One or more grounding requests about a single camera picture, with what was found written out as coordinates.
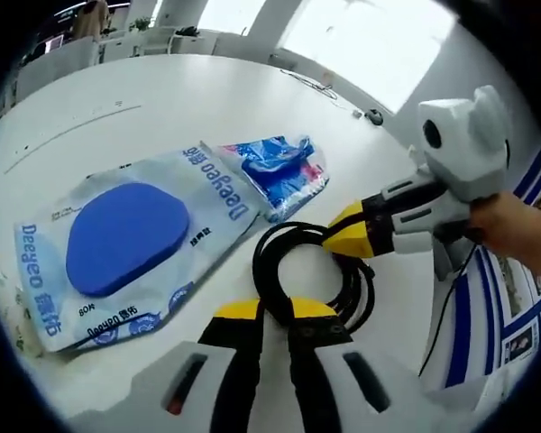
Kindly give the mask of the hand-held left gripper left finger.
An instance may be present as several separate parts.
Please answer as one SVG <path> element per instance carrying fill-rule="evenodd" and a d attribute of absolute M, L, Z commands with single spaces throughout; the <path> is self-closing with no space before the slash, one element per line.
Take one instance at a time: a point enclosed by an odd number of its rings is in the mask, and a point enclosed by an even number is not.
<path fill-rule="evenodd" d="M 163 400 L 177 432 L 245 432 L 261 368 L 264 312 L 257 299 L 223 305 L 181 356 Z"/>

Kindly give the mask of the person's right hand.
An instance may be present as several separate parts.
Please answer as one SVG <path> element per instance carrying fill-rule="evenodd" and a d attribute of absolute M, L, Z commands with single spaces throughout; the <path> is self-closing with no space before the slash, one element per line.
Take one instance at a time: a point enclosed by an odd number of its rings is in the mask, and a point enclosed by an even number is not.
<path fill-rule="evenodd" d="M 541 277 L 541 210 L 502 191 L 471 204 L 468 228 L 473 241 Z"/>

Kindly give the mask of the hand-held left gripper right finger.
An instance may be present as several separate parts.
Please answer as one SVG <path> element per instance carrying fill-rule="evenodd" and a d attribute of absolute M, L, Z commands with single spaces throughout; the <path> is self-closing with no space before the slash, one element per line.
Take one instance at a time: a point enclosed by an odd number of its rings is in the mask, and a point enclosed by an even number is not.
<path fill-rule="evenodd" d="M 292 300 L 290 378 L 306 432 L 415 432 L 408 371 L 356 343 L 327 305 Z"/>

